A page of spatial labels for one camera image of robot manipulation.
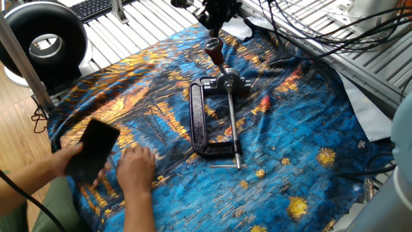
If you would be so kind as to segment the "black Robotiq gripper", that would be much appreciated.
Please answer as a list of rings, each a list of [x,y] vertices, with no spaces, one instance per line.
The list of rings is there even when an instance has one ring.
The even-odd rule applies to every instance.
[[[218,37],[227,18],[236,15],[241,6],[239,0],[205,0],[205,7],[196,9],[196,18],[199,22],[209,22],[209,35]]]

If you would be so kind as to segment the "person's right hand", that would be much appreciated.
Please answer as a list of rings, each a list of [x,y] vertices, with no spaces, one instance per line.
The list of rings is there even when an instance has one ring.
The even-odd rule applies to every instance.
[[[125,198],[149,194],[155,172],[155,156],[141,145],[126,148],[118,161],[117,181]]]

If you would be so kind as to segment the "person's left hand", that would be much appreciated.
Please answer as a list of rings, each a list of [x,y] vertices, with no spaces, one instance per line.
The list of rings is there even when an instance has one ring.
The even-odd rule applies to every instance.
[[[77,143],[68,148],[61,149],[49,158],[49,167],[51,168],[51,178],[55,179],[65,175],[68,162],[75,155],[78,155],[83,149],[83,143]],[[97,187],[104,178],[107,171],[111,169],[111,164],[106,162],[103,168],[97,173],[96,179],[91,183],[93,188]]]

